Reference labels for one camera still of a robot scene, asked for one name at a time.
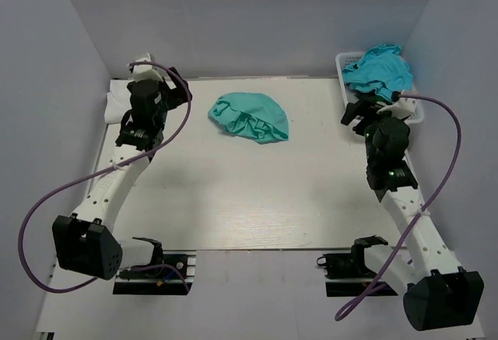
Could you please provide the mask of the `green t shirt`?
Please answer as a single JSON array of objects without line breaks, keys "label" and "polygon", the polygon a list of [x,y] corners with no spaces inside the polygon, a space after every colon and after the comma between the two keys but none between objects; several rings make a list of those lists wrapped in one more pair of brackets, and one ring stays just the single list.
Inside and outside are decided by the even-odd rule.
[{"label": "green t shirt", "polygon": [[263,93],[227,93],[220,96],[208,117],[224,132],[258,144],[289,140],[286,112]]}]

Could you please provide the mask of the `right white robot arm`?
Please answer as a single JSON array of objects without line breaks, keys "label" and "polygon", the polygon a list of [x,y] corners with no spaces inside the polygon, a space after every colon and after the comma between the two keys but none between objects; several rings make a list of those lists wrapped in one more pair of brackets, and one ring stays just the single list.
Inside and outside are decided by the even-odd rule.
[{"label": "right white robot arm", "polygon": [[447,183],[461,148],[456,141],[450,166],[435,192],[424,200],[415,175],[405,158],[416,95],[396,93],[394,103],[382,107],[365,96],[348,103],[341,122],[359,122],[353,131],[364,138],[366,178],[377,200],[400,233],[394,247],[380,237],[358,239],[352,246],[351,266],[362,277],[374,274],[371,283],[335,315],[345,319],[367,296],[389,286],[402,297],[402,306],[417,331],[470,325],[475,320],[484,282],[478,272],[464,269],[448,249],[433,224],[429,205]]}]

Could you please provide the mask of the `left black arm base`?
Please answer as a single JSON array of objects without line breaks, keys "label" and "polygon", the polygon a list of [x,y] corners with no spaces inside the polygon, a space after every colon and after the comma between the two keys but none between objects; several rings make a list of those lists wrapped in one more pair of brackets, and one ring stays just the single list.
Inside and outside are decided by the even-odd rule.
[{"label": "left black arm base", "polygon": [[164,252],[160,266],[139,271],[121,270],[114,280],[113,294],[127,296],[186,296],[195,278],[196,252]]}]

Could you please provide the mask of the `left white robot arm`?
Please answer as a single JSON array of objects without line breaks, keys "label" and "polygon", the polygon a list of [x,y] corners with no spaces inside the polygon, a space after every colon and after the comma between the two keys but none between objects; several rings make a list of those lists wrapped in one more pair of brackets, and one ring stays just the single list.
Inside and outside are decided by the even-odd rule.
[{"label": "left white robot arm", "polygon": [[149,277],[163,271],[160,242],[145,237],[119,241],[113,231],[130,190],[163,142],[168,111],[192,98],[178,71],[170,71],[171,85],[157,71],[133,71],[127,84],[130,107],[121,118],[112,171],[96,179],[70,216],[58,216],[52,225],[58,264],[64,270],[104,280],[128,268],[138,267]]}]

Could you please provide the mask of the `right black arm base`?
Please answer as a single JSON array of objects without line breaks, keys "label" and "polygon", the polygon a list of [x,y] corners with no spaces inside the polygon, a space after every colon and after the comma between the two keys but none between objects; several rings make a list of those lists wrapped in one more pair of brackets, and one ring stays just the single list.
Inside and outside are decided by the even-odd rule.
[{"label": "right black arm base", "polygon": [[335,251],[321,255],[317,266],[324,269],[327,297],[354,297],[373,280],[376,272],[365,265],[364,251],[388,242],[382,237],[371,236],[356,239],[347,251]]}]

